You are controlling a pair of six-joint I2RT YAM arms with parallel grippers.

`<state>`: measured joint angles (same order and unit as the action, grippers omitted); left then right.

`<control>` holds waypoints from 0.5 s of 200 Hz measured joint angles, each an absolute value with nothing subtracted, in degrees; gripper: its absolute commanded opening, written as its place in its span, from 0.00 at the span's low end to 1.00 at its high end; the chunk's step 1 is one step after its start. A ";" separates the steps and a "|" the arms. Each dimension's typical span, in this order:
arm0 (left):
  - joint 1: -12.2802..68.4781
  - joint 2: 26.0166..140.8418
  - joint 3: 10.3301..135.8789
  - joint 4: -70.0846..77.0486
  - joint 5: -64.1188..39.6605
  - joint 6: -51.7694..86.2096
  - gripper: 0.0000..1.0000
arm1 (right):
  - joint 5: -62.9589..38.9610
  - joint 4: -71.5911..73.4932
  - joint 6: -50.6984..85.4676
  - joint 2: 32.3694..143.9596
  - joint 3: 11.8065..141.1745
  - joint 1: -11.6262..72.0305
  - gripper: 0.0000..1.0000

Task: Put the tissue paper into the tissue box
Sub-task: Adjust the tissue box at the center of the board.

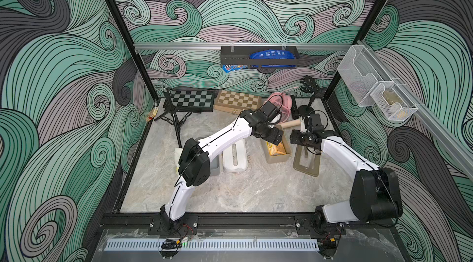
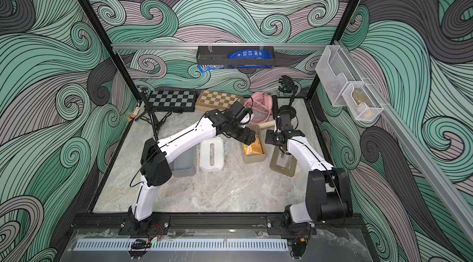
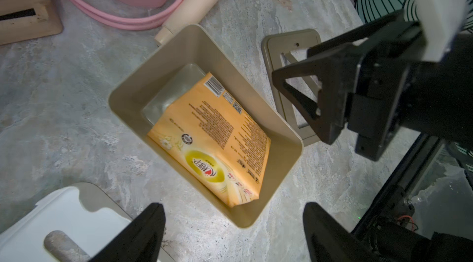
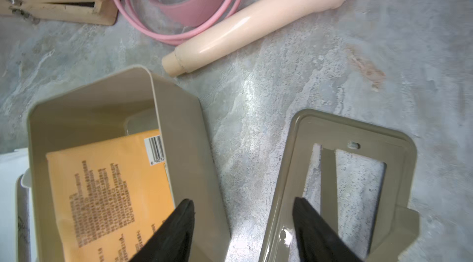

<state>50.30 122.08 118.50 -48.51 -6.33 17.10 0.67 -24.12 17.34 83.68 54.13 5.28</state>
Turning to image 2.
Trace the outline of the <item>orange tissue paper pack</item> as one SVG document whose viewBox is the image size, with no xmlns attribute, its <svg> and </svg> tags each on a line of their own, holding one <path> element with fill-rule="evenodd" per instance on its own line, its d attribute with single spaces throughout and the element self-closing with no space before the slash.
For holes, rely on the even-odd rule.
<svg viewBox="0 0 473 262">
<path fill-rule="evenodd" d="M 251 143 L 250 145 L 245 145 L 243 144 L 243 152 L 245 156 L 255 156 L 255 155 L 261 155 L 264 153 L 263 148 L 261 146 L 261 143 L 259 140 L 256 140 L 255 142 Z"/>
</svg>

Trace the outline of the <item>khaki tissue box base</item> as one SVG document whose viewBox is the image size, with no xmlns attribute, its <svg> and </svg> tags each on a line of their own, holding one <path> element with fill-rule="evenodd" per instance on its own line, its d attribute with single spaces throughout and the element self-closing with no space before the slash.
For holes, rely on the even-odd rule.
<svg viewBox="0 0 473 262">
<path fill-rule="evenodd" d="M 259 140 L 259 142 L 261 143 L 264 153 L 261 155 L 255 155 L 255 156 L 245 156 L 243 152 L 243 161 L 246 164 L 262 162 L 267 157 L 267 148 L 264 142 L 264 136 L 262 134 L 262 130 L 260 129 L 259 125 L 250 125 L 248 128 L 256 132 L 256 139 Z"/>
</svg>

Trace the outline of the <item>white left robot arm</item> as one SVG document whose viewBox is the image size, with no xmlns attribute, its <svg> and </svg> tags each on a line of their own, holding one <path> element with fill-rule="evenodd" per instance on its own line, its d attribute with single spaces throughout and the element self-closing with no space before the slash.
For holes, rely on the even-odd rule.
<svg viewBox="0 0 473 262">
<path fill-rule="evenodd" d="M 147 140 L 138 171 L 139 194 L 136 202 L 130 206 L 134 222 L 142 223 L 151 217 L 160 186 L 172 177 L 169 163 L 187 150 L 221 134 L 246 145 L 255 142 L 255 131 L 246 126 L 252 114 L 251 109 L 237 103 L 224 111 L 210 110 L 196 123 L 167 138 Z"/>
</svg>

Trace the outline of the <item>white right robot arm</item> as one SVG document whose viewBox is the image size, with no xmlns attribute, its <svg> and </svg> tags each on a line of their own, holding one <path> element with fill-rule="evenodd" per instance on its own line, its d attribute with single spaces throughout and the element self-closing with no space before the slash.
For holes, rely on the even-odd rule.
<svg viewBox="0 0 473 262">
<path fill-rule="evenodd" d="M 288 114 L 275 116 L 275 130 L 267 131 L 266 143 L 285 148 L 285 152 L 307 172 L 304 202 L 286 209 L 290 223 L 316 223 L 353 215 L 346 171 L 327 162 L 310 145 L 303 132 L 293 128 Z"/>
</svg>

